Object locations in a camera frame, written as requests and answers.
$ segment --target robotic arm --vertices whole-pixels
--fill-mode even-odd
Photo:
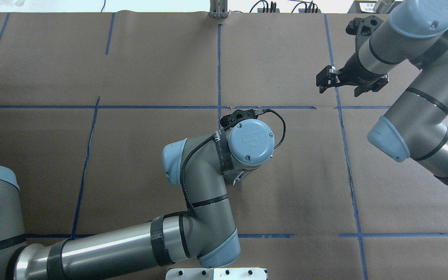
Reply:
[[[99,280],[191,257],[205,268],[235,261],[240,243],[224,180],[243,179],[284,140],[275,146],[272,130],[257,119],[267,112],[277,115],[237,110],[223,117],[224,129],[164,148],[164,170],[181,184],[188,211],[49,247],[26,245],[16,178],[0,166],[0,279]]]
[[[418,77],[380,117],[368,140],[397,162],[412,158],[448,185],[448,0],[406,0],[387,21],[355,19],[356,52],[345,66],[327,66],[317,78],[329,87],[355,85],[355,96],[381,89],[388,71],[409,59]]]

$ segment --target metal bracket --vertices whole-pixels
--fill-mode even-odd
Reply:
[[[165,275],[165,280],[267,280],[267,269],[171,269]]]
[[[210,0],[209,16],[211,18],[227,18],[228,15],[228,0]]]

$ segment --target white mounting plate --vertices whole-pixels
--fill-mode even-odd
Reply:
[[[267,280],[266,271],[261,268],[171,269],[165,280]]]

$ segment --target label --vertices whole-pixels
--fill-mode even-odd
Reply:
[[[362,12],[375,12],[375,3],[359,3]]]

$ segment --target electrical cable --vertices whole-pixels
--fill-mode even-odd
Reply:
[[[300,2],[297,5],[295,5],[295,7],[293,7],[293,9],[291,10],[291,14],[293,14],[293,12],[298,7],[298,5],[301,5],[301,4],[305,4],[305,9],[304,10],[306,11],[307,10],[307,2]]]
[[[295,7],[292,9],[292,13],[295,11],[295,9],[298,7],[298,5],[300,4],[304,4],[305,5],[305,9],[304,9],[304,13],[315,13],[318,12],[319,7],[317,6],[316,3],[314,3],[313,1],[311,2],[306,2],[306,1],[300,1],[300,0],[290,0],[290,1],[294,1],[294,2],[299,2],[297,5],[295,5]]]
[[[259,0],[258,2],[255,3],[255,5],[253,5],[252,9],[250,9],[249,12],[252,12],[252,11],[254,10],[254,7],[255,7],[256,5],[258,5],[260,2],[262,2],[262,4],[264,5],[264,8],[263,8],[262,12],[265,12],[265,9],[266,9],[265,6],[266,6],[266,5],[267,5],[267,9],[269,9],[269,3],[268,3],[266,0]]]
[[[279,115],[279,113],[277,113],[275,110],[272,110],[272,109],[265,109],[265,112],[266,112],[266,113],[267,113],[267,112],[271,112],[271,113],[273,113],[273,114],[276,115],[276,116],[281,120],[281,122],[283,123],[283,136],[281,137],[281,140],[279,140],[279,143],[277,143],[277,144],[274,146],[274,148],[276,149],[277,147],[281,146],[281,144],[282,144],[283,141],[285,140],[285,136],[286,136],[286,123],[285,123],[285,120],[283,119],[283,117],[281,117],[281,115]]]
[[[268,113],[268,112],[273,113],[274,115],[279,117],[279,119],[281,119],[281,122],[283,123],[283,136],[281,137],[281,140],[279,141],[279,143],[277,143],[274,146],[274,148],[276,149],[277,147],[281,146],[281,144],[285,140],[285,136],[286,136],[286,123],[285,123],[285,120],[275,110],[264,109],[263,112],[264,112],[263,114]],[[241,119],[237,119],[234,122],[230,123],[228,126],[226,126],[224,128],[224,131],[229,130],[230,128],[234,127],[236,124],[238,124],[239,122],[241,122],[241,121],[243,121],[245,119],[254,119],[254,117],[243,117]],[[188,196],[188,190],[186,189],[186,165],[188,165],[188,162],[189,162],[190,158],[194,155],[194,153],[196,153],[199,149],[201,149],[201,147],[203,147],[205,144],[207,144],[208,142],[213,140],[213,138],[214,138],[214,136],[211,135],[210,137],[206,138],[203,142],[198,144],[196,147],[194,147],[194,149],[192,151],[190,151],[190,153],[186,156],[185,160],[183,161],[183,164],[181,165],[179,179],[180,179],[180,182],[181,182],[181,188],[183,190],[184,200],[186,202],[186,206],[188,207],[189,211],[179,211],[179,212],[174,212],[174,213],[171,213],[171,214],[167,214],[167,215],[165,215],[165,218],[178,216],[178,215],[189,215],[189,216],[192,216],[193,218],[196,218],[198,216],[196,211],[194,210],[194,206],[191,204],[190,198]]]

